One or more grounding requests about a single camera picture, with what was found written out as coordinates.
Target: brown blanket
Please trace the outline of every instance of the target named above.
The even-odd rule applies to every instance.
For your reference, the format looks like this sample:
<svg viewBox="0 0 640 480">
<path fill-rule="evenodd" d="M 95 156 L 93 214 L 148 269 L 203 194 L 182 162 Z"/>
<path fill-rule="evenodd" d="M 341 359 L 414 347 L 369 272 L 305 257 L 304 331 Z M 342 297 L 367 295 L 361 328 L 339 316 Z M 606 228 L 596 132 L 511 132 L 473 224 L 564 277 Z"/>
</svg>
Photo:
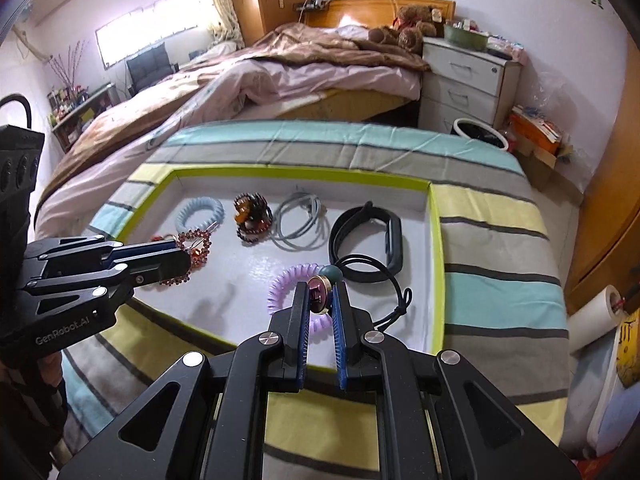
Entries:
<svg viewBox="0 0 640 480">
<path fill-rule="evenodd" d="M 160 126 L 212 79 L 247 59 L 276 60 L 289 65 L 329 62 L 341 66 L 402 67 L 419 72 L 429 69 L 420 56 L 397 46 L 346 40 L 303 23 L 283 25 L 249 48 L 212 59 L 201 56 L 180 72 L 101 114 L 56 168 L 42 193 L 38 210 L 71 178 Z"/>
</svg>

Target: wooden headboard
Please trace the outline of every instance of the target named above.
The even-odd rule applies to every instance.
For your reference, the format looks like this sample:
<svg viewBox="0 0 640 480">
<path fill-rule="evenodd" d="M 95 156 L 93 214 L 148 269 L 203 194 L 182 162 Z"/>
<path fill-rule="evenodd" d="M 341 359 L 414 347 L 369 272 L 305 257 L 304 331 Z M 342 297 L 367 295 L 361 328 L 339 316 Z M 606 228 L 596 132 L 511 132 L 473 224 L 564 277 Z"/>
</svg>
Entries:
<svg viewBox="0 0 640 480">
<path fill-rule="evenodd" d="M 437 7 L 443 22 L 452 20 L 456 3 L 452 0 L 331 0 L 325 10 L 306 12 L 305 23 L 311 27 L 339 27 L 350 23 L 379 27 L 391 25 L 398 9 L 405 5 L 420 4 Z"/>
</svg>

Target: tray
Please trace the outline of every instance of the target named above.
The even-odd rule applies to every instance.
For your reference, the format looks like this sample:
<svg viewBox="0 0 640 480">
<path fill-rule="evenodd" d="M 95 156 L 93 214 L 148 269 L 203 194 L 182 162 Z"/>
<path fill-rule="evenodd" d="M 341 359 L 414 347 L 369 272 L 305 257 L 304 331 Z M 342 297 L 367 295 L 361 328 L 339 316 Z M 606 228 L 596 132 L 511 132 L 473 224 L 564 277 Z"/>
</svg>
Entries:
<svg viewBox="0 0 640 480">
<path fill-rule="evenodd" d="M 275 210 L 281 200 L 296 190 L 313 192 L 326 207 L 324 228 L 314 248 L 285 250 L 282 244 L 265 240 L 246 246 L 236 237 L 233 201 L 242 192 L 259 192 Z M 409 348 L 435 354 L 442 349 L 444 334 L 444 264 L 439 216 L 430 184 L 425 180 L 370 173 L 277 166 L 208 166 L 173 170 L 149 194 L 124 225 L 119 240 L 148 241 L 154 235 L 174 234 L 175 217 L 191 199 L 211 196 L 225 208 L 225 221 L 211 235 L 209 261 L 177 286 L 149 285 L 136 289 L 136 298 L 177 322 L 210 333 L 213 338 L 239 344 L 266 330 L 270 314 L 266 308 L 268 288 L 284 269 L 301 263 L 328 263 L 327 240 L 331 225 L 345 210 L 372 200 L 375 206 L 394 211 L 402 220 L 404 267 L 396 276 L 402 288 L 410 286 L 414 300 L 405 316 L 386 332 Z M 206 219 L 194 214 L 188 224 Z M 306 219 L 301 208 L 285 215 L 283 231 L 290 232 Z M 340 255 L 369 254 L 385 261 L 385 227 L 369 222 L 348 236 Z M 306 245 L 314 230 L 296 240 Z M 374 319 L 391 312 L 397 299 L 389 282 L 347 282 L 351 304 L 370 311 Z M 284 306 L 289 306 L 292 292 Z M 334 342 L 329 328 L 309 340 L 308 363 L 335 368 Z"/>
</svg>

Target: drawer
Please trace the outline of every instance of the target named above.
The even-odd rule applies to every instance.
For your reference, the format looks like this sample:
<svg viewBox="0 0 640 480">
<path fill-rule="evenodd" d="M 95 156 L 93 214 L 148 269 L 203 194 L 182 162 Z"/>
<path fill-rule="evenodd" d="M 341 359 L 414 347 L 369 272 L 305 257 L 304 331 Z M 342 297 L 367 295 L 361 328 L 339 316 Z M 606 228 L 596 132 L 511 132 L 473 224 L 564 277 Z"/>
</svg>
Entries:
<svg viewBox="0 0 640 480">
<path fill-rule="evenodd" d="M 504 67 L 471 54 L 425 43 L 422 53 L 434 74 L 459 81 L 488 94 L 500 95 Z"/>
<path fill-rule="evenodd" d="M 472 118 L 469 114 L 460 112 L 455 108 L 437 103 L 427 97 L 420 102 L 420 115 L 418 116 L 418 128 L 448 134 L 451 132 L 453 122 L 459 118 Z"/>
<path fill-rule="evenodd" d="M 498 98 L 471 86 L 426 73 L 422 80 L 422 96 L 494 124 Z"/>
</svg>

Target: teal stripe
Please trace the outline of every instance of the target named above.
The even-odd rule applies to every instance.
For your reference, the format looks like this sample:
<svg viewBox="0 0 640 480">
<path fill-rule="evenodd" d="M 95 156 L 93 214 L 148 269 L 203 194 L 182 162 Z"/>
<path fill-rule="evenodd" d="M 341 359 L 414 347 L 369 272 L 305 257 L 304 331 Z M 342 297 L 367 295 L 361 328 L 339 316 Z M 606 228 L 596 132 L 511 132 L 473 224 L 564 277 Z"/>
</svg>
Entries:
<svg viewBox="0 0 640 480">
<path fill-rule="evenodd" d="M 562 288 L 446 272 L 446 323 L 482 328 L 566 329 Z"/>
<path fill-rule="evenodd" d="M 501 152 L 485 142 L 414 128 L 390 128 L 378 124 L 324 121 L 231 121 L 201 124 L 177 132 L 167 139 L 163 146 L 256 140 L 364 144 L 447 156 L 523 174 L 518 161 L 512 155 Z"/>
<path fill-rule="evenodd" d="M 93 438 L 113 420 L 113 417 L 76 374 L 64 354 L 62 354 L 62 374 L 66 383 L 66 402 Z"/>
<path fill-rule="evenodd" d="M 133 213 L 116 205 L 105 204 L 91 220 L 92 227 L 100 231 L 117 236 L 129 221 Z"/>
</svg>

